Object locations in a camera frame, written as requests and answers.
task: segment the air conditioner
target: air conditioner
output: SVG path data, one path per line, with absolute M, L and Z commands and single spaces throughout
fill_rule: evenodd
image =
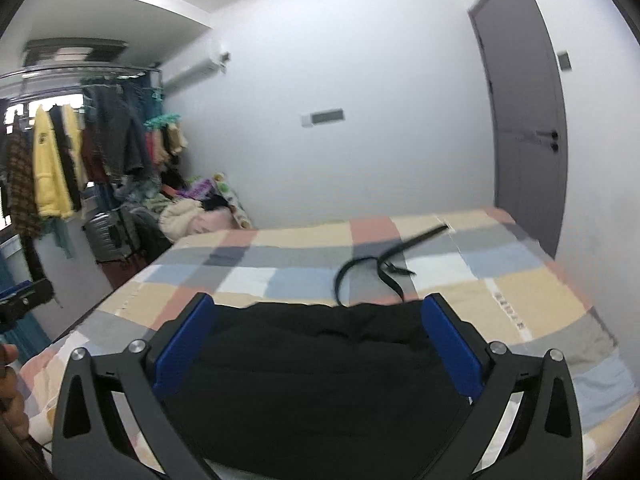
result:
M 216 72 L 224 72 L 229 59 L 229 54 L 222 52 L 215 33 L 207 32 L 160 67 L 164 93 L 170 94 Z

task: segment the black strap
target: black strap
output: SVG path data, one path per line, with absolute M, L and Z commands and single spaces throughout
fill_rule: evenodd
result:
M 345 263 L 338 273 L 335 275 L 334 279 L 334 297 L 335 302 L 344 306 L 340 301 L 340 285 L 342 284 L 342 280 L 346 276 L 347 272 L 355 267 L 357 264 L 362 262 L 366 262 L 367 260 L 375 260 L 376 261 L 376 270 L 378 272 L 378 277 L 386 283 L 386 285 L 393 289 L 393 291 L 400 297 L 402 301 L 404 301 L 404 292 L 402 291 L 402 287 L 398 285 L 398 282 L 394 280 L 389 274 L 396 274 L 399 276 L 415 276 L 415 272 L 411 272 L 408 269 L 403 269 L 401 267 L 396 267 L 394 264 L 389 262 L 390 258 L 396 256 L 396 254 L 403 253 L 406 250 L 415 247 L 431 238 L 438 236 L 440 233 L 448 230 L 449 226 L 446 224 L 439 225 L 436 228 L 431 229 L 425 233 L 417 235 L 414 238 L 411 238 L 405 242 L 399 243 L 398 245 L 394 245 L 393 247 L 387 249 L 384 253 L 380 254 L 380 256 L 363 256 L 361 258 L 354 258 L 353 260 L 349 260 Z

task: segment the blanket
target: blanket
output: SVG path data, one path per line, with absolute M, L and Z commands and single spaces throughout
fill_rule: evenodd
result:
M 73 349 L 83 346 L 92 355 L 121 352 L 133 339 L 148 339 L 175 319 L 197 292 L 238 308 L 259 301 L 335 304 L 333 279 L 344 262 L 379 255 L 441 222 L 450 226 L 448 233 L 394 261 L 415 272 L 396 277 L 406 300 L 439 292 L 487 341 L 500 340 L 511 351 L 530 355 L 561 349 L 580 407 L 588 476 L 622 436 L 638 408 L 638 391 L 596 308 L 572 289 L 538 243 L 497 209 L 183 238 L 69 336 L 25 364 L 21 387 L 32 435 L 41 443 L 51 440 L 58 392 Z M 375 262 L 348 273 L 340 298 L 344 304 L 398 302 L 378 278 Z M 516 409 L 513 399 L 482 466 L 495 460 Z M 158 468 L 132 416 L 125 418 L 139 456 Z

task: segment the gray suitcase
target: gray suitcase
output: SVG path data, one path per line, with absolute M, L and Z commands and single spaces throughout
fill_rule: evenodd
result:
M 84 224 L 84 234 L 99 264 L 125 260 L 140 250 L 136 225 L 126 209 L 97 214 Z

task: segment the door handle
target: door handle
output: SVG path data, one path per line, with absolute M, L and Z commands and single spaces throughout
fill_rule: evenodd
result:
M 536 135 L 539 137 L 550 137 L 553 140 L 558 140 L 558 132 L 555 130 L 552 132 L 536 132 Z

